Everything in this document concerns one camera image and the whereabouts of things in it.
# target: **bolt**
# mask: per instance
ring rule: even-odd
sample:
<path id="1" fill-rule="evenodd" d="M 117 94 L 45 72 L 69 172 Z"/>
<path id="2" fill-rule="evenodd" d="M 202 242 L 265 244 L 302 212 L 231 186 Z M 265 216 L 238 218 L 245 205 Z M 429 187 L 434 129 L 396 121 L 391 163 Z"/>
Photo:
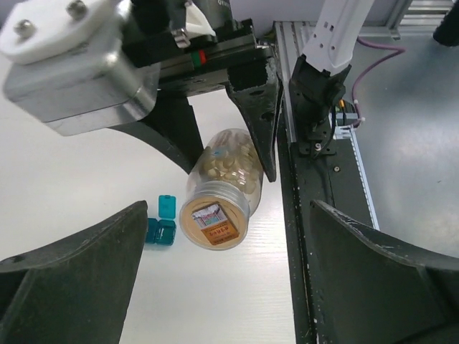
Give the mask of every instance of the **bolt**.
<path id="1" fill-rule="evenodd" d="M 185 49 L 191 45 L 188 38 L 188 31 L 186 29 L 172 30 L 171 33 L 178 48 Z"/>
<path id="2" fill-rule="evenodd" d="M 81 0 L 74 0 L 65 9 L 74 20 L 81 20 L 87 13 L 87 7 Z"/>
<path id="3" fill-rule="evenodd" d="M 23 19 L 14 27 L 14 32 L 16 32 L 21 38 L 27 39 L 35 33 L 37 29 L 30 20 Z"/>

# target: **small cube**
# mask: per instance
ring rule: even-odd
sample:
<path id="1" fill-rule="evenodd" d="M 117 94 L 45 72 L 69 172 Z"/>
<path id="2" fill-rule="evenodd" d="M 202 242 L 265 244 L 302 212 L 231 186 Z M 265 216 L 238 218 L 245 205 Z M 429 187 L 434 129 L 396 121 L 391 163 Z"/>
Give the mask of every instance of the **small cube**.
<path id="1" fill-rule="evenodd" d="M 154 244 L 156 242 L 156 235 L 159 231 L 159 223 L 156 219 L 148 219 L 148 231 L 146 232 L 145 242 L 147 244 Z"/>
<path id="2" fill-rule="evenodd" d="M 175 219 L 176 198 L 170 195 L 161 195 L 158 199 L 158 215 L 162 219 Z"/>
<path id="3" fill-rule="evenodd" d="M 155 242 L 158 245 L 171 246 L 175 240 L 177 226 L 172 220 L 159 220 L 159 230 L 156 233 Z"/>

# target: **pill bottle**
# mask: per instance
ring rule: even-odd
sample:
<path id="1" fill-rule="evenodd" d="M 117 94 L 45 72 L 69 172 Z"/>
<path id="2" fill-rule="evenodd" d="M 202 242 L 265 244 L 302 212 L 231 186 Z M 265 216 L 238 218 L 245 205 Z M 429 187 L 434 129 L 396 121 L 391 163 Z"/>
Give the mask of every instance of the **pill bottle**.
<path id="1" fill-rule="evenodd" d="M 250 134 L 241 129 L 216 134 L 188 177 L 179 216 L 182 231 L 206 249 L 237 246 L 260 203 L 262 180 Z"/>

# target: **gray floor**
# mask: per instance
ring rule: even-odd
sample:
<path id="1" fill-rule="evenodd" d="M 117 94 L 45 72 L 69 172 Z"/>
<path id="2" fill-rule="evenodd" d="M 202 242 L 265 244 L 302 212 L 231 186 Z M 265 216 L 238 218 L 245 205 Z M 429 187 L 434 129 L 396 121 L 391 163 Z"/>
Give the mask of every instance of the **gray floor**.
<path id="1" fill-rule="evenodd" d="M 374 42 L 394 44 L 391 39 Z M 357 138 L 383 232 L 459 257 L 459 48 L 403 34 L 407 52 L 360 84 Z M 386 52 L 356 45 L 351 82 Z"/>

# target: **label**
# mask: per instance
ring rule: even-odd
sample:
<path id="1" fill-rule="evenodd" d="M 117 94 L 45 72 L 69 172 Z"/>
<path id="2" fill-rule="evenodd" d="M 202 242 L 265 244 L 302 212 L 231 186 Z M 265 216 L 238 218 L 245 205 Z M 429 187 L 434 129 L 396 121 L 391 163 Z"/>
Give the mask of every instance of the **label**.
<path id="1" fill-rule="evenodd" d="M 191 216 L 207 240 L 214 246 L 239 236 L 239 232 L 218 204 L 195 211 Z"/>
<path id="2" fill-rule="evenodd" d="M 229 8 L 229 9 L 231 9 L 230 3 L 229 3 L 228 1 L 225 1 L 225 0 L 218 0 L 218 4 L 219 4 L 220 6 L 225 6 L 225 7 Z"/>

